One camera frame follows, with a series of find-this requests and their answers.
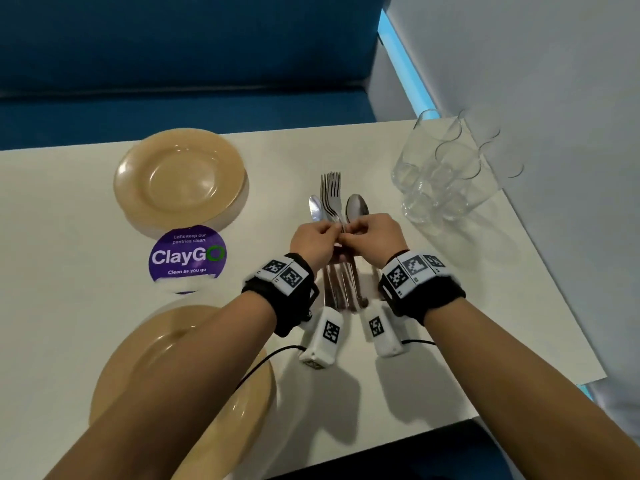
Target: hand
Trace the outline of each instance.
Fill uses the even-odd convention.
[[[302,224],[291,238],[289,251],[302,256],[316,274],[329,264],[333,256],[333,245],[341,231],[340,224],[331,224],[329,221]]]
[[[359,217],[350,223],[338,242],[353,249],[369,264],[382,269],[394,254],[408,249],[400,224],[389,214]]]

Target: black wrist strap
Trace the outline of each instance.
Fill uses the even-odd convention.
[[[295,253],[271,259],[249,275],[242,292],[253,291],[265,298],[276,313],[275,333],[286,337],[291,329],[310,318],[309,307],[319,290],[307,262]]]
[[[436,256],[409,250],[389,259],[382,269],[378,288],[394,314],[406,315],[420,323],[429,310],[467,297]]]

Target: table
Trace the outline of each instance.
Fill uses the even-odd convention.
[[[572,382],[603,378],[503,193],[428,239],[402,216],[390,169],[412,125],[227,135],[246,165],[248,199],[221,231],[228,261],[219,279],[183,299],[153,284],[147,260],[154,242],[128,224],[113,197],[113,172],[132,142],[1,152],[3,476],[43,477],[68,450],[86,428],[102,366],[142,320],[181,304],[224,305],[243,277],[286,252],[296,227],[310,220],[309,194],[331,170],[342,172],[343,202],[360,193],[372,212],[391,214],[411,248],[437,254],[476,306]],[[371,269],[358,266],[371,296]],[[231,476],[283,474],[477,415],[436,348],[413,344],[409,353],[381,360],[358,316],[347,318],[332,369],[304,367],[292,351],[274,357],[277,403]],[[409,336],[428,338],[416,322],[406,326]],[[301,336],[274,336],[267,348],[300,343]]]

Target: metal fork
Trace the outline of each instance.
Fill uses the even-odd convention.
[[[344,217],[342,217],[342,201],[340,199],[340,172],[332,171],[320,177],[320,190],[322,205],[330,218],[335,222],[340,222],[344,231]],[[345,288],[349,293],[347,284],[353,282],[356,300],[361,308],[369,306],[369,300],[362,296],[360,290],[360,277],[356,267],[356,261],[352,253],[345,253],[348,261],[348,279],[345,280]]]

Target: forearm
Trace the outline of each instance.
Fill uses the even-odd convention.
[[[187,334],[78,440],[47,480],[169,479],[272,334],[268,302],[246,292]]]
[[[528,479],[640,478],[640,449],[569,380],[465,299],[424,321]]]

